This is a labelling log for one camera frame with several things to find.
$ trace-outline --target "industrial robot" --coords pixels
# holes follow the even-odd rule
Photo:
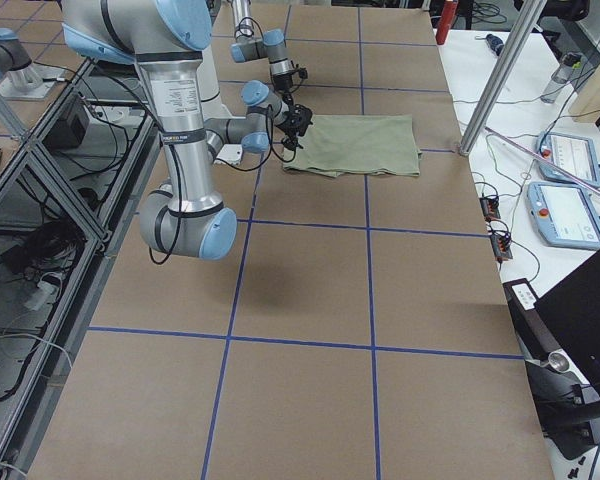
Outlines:
[[[295,104],[294,77],[307,77],[287,56],[281,30],[258,38],[249,0],[233,0],[235,61],[267,58],[274,89],[258,81],[242,90],[246,115],[205,118],[198,69],[211,43],[209,0],[64,0],[67,45],[79,54],[133,64],[161,131],[169,171],[140,209],[141,235],[151,249],[167,255],[223,258],[235,239],[237,219],[214,188],[211,167],[225,144],[264,154],[271,148],[271,125],[295,151],[311,123],[311,110]]]

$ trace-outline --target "black monitor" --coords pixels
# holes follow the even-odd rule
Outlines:
[[[600,250],[540,298],[535,308],[600,395]]]

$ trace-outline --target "green cloth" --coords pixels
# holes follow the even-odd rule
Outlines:
[[[285,170],[337,177],[343,173],[420,175],[422,152],[411,115],[315,115]],[[286,151],[285,159],[293,157]]]

